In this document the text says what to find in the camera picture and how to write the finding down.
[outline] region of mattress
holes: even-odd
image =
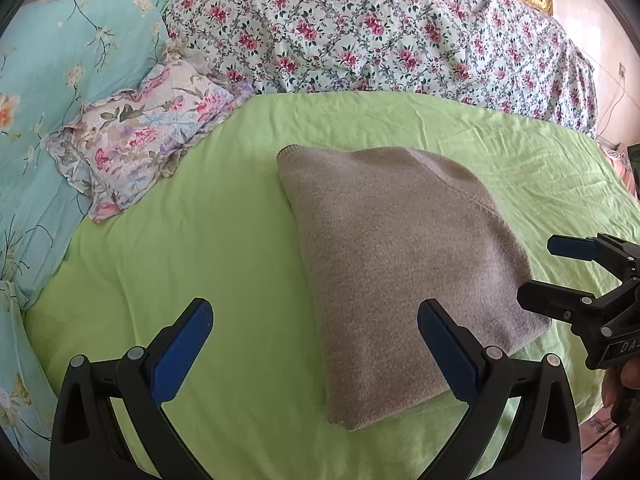
[[[562,126],[400,92],[250,99],[133,208],[100,225],[83,221],[25,320],[59,390],[73,355],[121,357],[194,297],[208,299],[213,331],[164,408],[216,480],[413,479],[466,409],[447,392],[362,430],[327,422],[314,308],[275,163],[292,143],[410,146],[456,160],[492,192],[538,280],[595,294],[616,285],[595,264],[550,256],[551,234],[640,238],[640,208],[594,140]],[[586,420],[601,406],[601,374],[584,367],[584,348],[565,324],[517,357],[546,352],[564,361]],[[515,408],[512,400],[478,472],[491,465]],[[117,409],[136,459],[153,471]]]

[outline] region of wrinkled fabric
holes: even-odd
[[[92,197],[88,216],[100,222],[138,202],[158,178],[172,176],[186,149],[251,95],[246,82],[230,90],[169,52],[137,91],[84,102],[46,147],[69,183]]]
[[[595,135],[590,64],[520,0],[174,0],[164,20],[258,93],[427,93]]]

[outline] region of bedding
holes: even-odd
[[[421,92],[595,135],[590,64],[520,0],[174,0],[164,20],[258,93]]]
[[[57,399],[24,331],[20,308],[26,301],[14,283],[0,282],[0,431],[46,480]]]
[[[467,168],[398,147],[294,144],[276,161],[314,298],[330,423],[356,430],[449,389],[416,330],[427,298],[509,354],[551,326],[516,301],[531,279],[527,254]]]
[[[137,86],[162,54],[168,0],[47,0],[0,38],[0,280],[30,306],[55,272],[87,200],[42,153],[47,136],[96,100]]]
[[[293,143],[407,146],[463,164],[494,196],[537,280],[595,294],[616,285],[593,263],[549,255],[551,234],[640,239],[640,206],[596,142],[556,124],[402,92],[256,96],[135,207],[81,223],[25,318],[54,391],[73,355],[120,357],[202,297],[216,325],[165,410],[214,478],[413,479],[426,468],[465,411],[449,392],[354,432],[327,422],[312,297],[275,161]],[[584,367],[565,324],[517,355],[546,352],[563,359],[586,420],[601,406],[601,374]],[[152,470],[118,409],[136,459]],[[514,410],[510,403],[478,471]]]
[[[69,184],[92,197],[89,218],[103,221],[174,174],[187,149],[249,95],[248,85],[227,89],[169,50],[137,91],[84,102],[46,148]]]

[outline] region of pink flower pattern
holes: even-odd
[[[183,1],[165,11],[170,35],[258,93],[421,92],[595,134],[593,69],[555,19],[520,0]]]

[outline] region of finger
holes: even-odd
[[[608,368],[602,380],[602,403],[605,408],[609,408],[616,403],[618,398],[618,378],[616,369]]]
[[[620,378],[627,388],[640,390],[640,359],[631,359],[625,364]]]

